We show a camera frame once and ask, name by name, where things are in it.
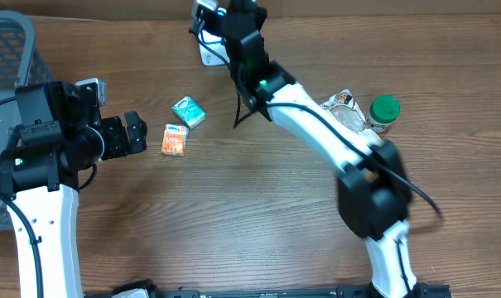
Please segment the clear plastic snack bag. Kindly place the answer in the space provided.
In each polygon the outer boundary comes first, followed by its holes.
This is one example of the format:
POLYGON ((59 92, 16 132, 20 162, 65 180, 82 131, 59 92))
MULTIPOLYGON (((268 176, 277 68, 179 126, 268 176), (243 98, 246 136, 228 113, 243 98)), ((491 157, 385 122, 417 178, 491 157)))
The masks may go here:
POLYGON ((352 132, 365 137, 373 144, 383 145, 383 139, 369 128, 366 117, 348 89, 330 96, 320 106, 352 132))

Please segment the white barcode scanner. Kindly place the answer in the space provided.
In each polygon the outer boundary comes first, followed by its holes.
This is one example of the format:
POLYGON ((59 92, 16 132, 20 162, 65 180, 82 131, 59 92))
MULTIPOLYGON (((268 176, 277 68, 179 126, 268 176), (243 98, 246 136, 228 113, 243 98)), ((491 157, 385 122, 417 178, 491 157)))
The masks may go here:
POLYGON ((198 35, 200 55, 205 66, 229 65, 224 40, 202 29, 198 35))

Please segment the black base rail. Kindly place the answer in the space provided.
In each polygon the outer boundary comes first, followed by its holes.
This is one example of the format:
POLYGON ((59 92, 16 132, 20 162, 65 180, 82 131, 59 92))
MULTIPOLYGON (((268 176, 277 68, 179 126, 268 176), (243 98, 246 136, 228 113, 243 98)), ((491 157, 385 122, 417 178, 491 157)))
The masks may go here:
POLYGON ((339 285, 335 289, 298 289, 298 290, 258 290, 258 291, 174 291, 160 290, 151 279, 135 281, 119 286, 108 293, 86 293, 89 298, 110 297, 162 297, 162 298, 362 298, 381 297, 369 285, 339 285))

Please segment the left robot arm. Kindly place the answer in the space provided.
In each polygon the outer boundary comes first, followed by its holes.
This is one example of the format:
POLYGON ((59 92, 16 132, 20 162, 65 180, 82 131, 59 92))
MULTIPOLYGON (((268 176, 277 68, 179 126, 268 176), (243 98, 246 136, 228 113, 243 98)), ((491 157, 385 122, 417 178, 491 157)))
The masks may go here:
POLYGON ((81 297, 79 173, 145 151, 147 125, 135 111, 102 118, 98 79, 19 87, 12 99, 21 122, 0 154, 0 200, 15 230, 21 295, 81 297))

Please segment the grey plastic mesh basket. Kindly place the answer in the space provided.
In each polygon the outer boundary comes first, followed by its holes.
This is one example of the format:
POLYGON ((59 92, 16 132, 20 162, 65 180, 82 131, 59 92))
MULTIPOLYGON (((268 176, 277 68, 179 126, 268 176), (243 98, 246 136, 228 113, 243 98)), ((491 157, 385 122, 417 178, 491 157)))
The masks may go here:
MULTIPOLYGON (((36 33, 30 19, 19 12, 0 11, 0 101, 14 96, 17 87, 54 78, 36 49, 36 33)), ((0 105, 0 154, 21 122, 15 102, 0 105)))

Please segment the teal tissue pack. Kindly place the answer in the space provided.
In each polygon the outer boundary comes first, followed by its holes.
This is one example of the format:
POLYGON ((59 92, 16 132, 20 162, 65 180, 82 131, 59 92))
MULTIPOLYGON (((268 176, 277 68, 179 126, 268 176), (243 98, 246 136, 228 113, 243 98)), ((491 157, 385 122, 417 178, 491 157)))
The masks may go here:
POLYGON ((206 118, 203 109, 189 96, 185 96, 175 103, 172 110, 190 130, 193 130, 206 118))

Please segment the orange tissue pack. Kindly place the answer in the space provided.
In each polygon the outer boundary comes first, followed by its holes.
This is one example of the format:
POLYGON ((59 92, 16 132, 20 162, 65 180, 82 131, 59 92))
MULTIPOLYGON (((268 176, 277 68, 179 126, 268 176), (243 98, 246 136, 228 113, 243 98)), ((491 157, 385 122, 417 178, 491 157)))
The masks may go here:
POLYGON ((189 129, 179 124, 167 124, 165 126, 161 153, 168 156, 184 156, 186 153, 189 129))

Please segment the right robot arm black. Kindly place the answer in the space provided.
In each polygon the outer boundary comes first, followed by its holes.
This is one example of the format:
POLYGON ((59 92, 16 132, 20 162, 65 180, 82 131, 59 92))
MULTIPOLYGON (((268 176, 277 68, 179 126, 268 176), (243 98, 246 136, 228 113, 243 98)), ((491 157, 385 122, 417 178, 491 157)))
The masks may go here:
POLYGON ((395 145, 379 145, 349 130, 270 60, 261 35, 265 8, 254 1, 232 1, 225 14, 218 10, 216 1, 194 2, 190 32, 206 30, 220 37, 231 79, 247 107, 292 133, 330 165, 340 217, 368 250, 370 294, 415 296, 418 282, 407 249, 412 185, 395 145))

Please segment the green lid jar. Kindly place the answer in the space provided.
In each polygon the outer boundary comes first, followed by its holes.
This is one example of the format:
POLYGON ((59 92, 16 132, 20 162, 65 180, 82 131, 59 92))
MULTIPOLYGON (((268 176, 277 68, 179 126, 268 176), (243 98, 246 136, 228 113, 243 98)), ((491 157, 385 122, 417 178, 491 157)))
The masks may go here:
POLYGON ((385 132, 400 112, 401 104, 392 95, 378 96, 369 106, 367 124, 377 133, 385 132))

